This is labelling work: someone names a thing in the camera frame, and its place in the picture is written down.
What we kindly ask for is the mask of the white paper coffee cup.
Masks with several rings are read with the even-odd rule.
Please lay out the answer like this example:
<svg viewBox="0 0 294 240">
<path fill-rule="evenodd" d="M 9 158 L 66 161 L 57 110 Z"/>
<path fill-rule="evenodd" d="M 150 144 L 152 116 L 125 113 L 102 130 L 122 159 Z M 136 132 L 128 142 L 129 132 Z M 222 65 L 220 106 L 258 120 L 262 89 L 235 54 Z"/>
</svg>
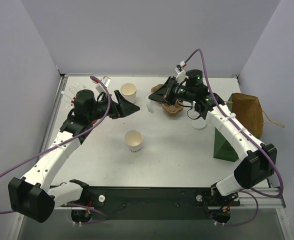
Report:
<svg viewBox="0 0 294 240">
<path fill-rule="evenodd" d="M 143 135 L 140 131 L 130 130 L 125 134 L 124 141 L 131 152 L 137 152 L 142 147 Z"/>
</svg>

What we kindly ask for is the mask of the brown pulp cup carrier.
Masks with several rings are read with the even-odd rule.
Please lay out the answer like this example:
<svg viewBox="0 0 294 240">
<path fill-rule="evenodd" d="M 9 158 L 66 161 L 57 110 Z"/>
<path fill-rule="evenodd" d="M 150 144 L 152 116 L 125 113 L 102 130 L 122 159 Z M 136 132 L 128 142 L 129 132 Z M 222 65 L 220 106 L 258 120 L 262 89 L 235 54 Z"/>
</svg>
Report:
<svg viewBox="0 0 294 240">
<path fill-rule="evenodd" d="M 157 90 L 159 90 L 163 84 L 158 84 L 154 87 L 151 88 L 151 93 L 155 93 Z M 170 115 L 170 116 L 176 116 L 180 112 L 183 111 L 183 107 L 179 105 L 179 102 L 177 101 L 174 105 L 169 105 L 162 103 L 161 104 L 162 108 Z"/>
</svg>

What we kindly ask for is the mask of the clear plastic cup lid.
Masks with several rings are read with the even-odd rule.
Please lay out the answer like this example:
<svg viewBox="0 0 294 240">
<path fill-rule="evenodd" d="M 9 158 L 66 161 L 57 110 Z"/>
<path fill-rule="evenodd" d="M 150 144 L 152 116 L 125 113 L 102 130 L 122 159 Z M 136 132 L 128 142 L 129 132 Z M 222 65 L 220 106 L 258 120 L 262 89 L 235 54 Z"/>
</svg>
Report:
<svg viewBox="0 0 294 240">
<path fill-rule="evenodd" d="M 200 116 L 200 114 L 194 110 L 192 110 L 189 114 L 191 120 L 191 126 L 196 130 L 204 129 L 207 125 L 207 122 Z"/>
</svg>

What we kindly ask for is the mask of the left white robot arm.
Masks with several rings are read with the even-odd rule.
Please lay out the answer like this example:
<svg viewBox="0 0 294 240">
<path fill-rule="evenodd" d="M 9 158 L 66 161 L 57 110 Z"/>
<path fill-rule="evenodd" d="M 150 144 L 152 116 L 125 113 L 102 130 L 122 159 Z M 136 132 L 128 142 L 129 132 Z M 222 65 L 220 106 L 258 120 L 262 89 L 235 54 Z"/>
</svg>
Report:
<svg viewBox="0 0 294 240">
<path fill-rule="evenodd" d="M 80 180 L 50 188 L 58 171 L 70 155 L 81 146 L 90 134 L 93 123 L 105 117 L 125 118 L 140 110 L 127 101 L 118 90 L 114 91 L 117 101 L 104 94 L 99 101 L 89 89 L 80 90 L 71 101 L 73 109 L 60 127 L 54 142 L 38 162 L 21 178 L 14 177 L 8 184 L 11 209 L 39 223 L 45 222 L 55 208 L 70 202 L 79 206 L 90 199 L 89 185 Z"/>
</svg>

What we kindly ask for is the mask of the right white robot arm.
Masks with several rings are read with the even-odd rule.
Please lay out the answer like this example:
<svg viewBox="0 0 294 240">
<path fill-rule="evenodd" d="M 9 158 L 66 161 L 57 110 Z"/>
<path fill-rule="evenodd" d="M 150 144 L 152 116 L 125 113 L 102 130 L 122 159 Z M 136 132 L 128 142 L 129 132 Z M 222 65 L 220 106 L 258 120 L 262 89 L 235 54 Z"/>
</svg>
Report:
<svg viewBox="0 0 294 240">
<path fill-rule="evenodd" d="M 148 99 L 168 105 L 177 101 L 191 103 L 200 117 L 213 125 L 232 146 L 240 163 L 231 175 L 212 185 L 212 195 L 226 197 L 251 189 L 276 172 L 275 146 L 264 144 L 237 120 L 225 102 L 212 91 L 209 80 L 203 79 L 201 70 L 170 76 Z"/>
</svg>

